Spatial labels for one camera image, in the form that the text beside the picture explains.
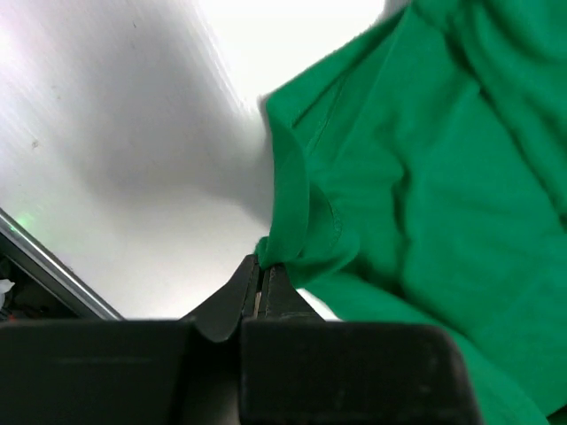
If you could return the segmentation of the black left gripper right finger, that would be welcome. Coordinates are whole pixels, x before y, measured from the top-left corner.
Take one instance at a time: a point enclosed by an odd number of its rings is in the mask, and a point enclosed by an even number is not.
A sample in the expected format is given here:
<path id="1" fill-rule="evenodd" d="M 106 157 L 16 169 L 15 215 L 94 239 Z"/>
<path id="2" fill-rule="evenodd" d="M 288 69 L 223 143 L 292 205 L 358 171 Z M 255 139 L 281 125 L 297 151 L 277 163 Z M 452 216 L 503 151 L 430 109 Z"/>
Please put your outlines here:
<path id="1" fill-rule="evenodd" d="M 243 424 L 479 424 L 462 355 L 443 329 L 325 321 L 283 267 L 262 277 L 240 329 Z"/>

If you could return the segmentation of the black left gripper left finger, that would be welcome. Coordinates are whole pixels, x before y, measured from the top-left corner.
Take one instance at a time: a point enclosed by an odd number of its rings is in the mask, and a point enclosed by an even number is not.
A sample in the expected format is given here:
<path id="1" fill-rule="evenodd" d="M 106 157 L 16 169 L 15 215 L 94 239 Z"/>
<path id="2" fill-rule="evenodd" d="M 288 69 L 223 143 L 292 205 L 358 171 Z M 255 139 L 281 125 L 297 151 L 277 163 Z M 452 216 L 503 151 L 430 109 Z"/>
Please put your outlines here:
<path id="1" fill-rule="evenodd" d="M 3 321 L 2 423 L 238 423 L 237 330 L 259 279 L 246 256 L 180 320 Z"/>

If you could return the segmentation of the green t-shirt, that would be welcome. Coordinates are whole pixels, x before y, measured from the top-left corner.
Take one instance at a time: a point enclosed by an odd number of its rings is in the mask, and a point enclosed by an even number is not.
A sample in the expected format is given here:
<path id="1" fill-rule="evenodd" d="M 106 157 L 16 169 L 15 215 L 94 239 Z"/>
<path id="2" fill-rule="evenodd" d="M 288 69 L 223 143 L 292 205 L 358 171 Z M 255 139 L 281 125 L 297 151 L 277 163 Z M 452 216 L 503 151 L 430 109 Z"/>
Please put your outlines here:
<path id="1" fill-rule="evenodd" d="M 265 107 L 260 264 L 342 320 L 444 328 L 487 423 L 565 423 L 565 2 L 411 2 Z"/>

